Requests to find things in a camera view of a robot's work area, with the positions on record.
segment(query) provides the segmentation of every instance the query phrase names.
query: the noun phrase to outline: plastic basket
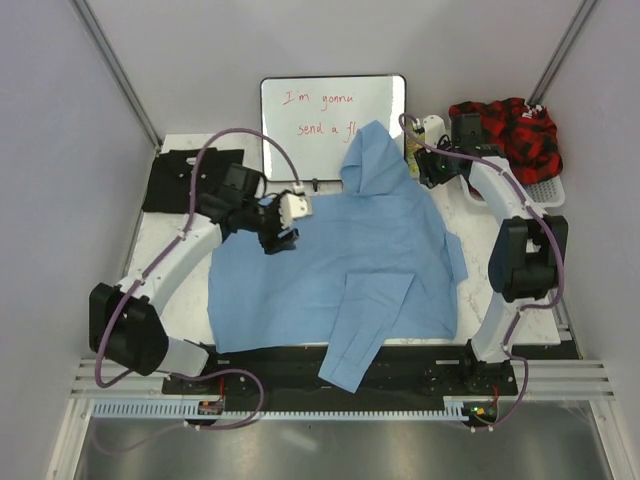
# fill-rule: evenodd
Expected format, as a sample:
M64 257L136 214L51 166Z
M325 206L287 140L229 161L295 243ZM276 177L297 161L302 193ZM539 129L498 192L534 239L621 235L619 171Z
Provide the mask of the plastic basket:
M462 192L467 201L479 207L486 207L487 203L482 198L477 197L469 191L469 185L464 177L460 176ZM524 187L529 196L542 208L556 208L564 203L564 188L560 177L553 177L551 180L527 185Z

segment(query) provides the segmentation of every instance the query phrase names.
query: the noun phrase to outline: gray floor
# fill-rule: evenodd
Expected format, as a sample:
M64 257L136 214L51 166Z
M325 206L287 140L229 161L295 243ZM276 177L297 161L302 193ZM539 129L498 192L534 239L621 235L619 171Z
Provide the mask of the gray floor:
M100 420L96 437L121 448L169 424ZM433 422L262 421L229 432L180 429L115 458L85 445L80 466L85 471L76 478L91 480L611 478L588 406L549 404L523 405L493 433Z

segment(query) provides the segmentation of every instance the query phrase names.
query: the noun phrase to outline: gray wall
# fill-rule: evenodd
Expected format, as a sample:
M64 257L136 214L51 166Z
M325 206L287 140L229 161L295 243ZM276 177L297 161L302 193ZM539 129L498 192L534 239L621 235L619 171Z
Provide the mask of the gray wall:
M578 340L608 367L640 457L640 3L601 2L546 99L559 125Z
M258 127L265 76L401 73L417 115L527 97L580 3L88 1L161 133Z
M66 0L0 4L0 477L46 471L152 147Z

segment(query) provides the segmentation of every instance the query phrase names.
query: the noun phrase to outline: folded black cloth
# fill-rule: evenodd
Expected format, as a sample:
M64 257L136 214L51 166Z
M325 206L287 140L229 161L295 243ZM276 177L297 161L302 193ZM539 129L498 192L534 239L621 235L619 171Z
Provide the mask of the folded black cloth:
M143 212L189 211L189 183L198 151L170 150L153 161L147 194L142 204ZM207 149L198 169L196 195L215 190L224 180L229 165L242 165L243 156L244 150Z

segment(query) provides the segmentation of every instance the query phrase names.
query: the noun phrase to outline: plaid shirt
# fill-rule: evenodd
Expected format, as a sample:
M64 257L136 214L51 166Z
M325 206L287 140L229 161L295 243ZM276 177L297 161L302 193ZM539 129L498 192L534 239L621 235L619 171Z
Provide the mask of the plaid shirt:
M500 145L513 174L523 185L549 180L562 171L556 124L546 107L529 106L523 98L490 104L464 102L449 108L449 116L479 113L489 143Z

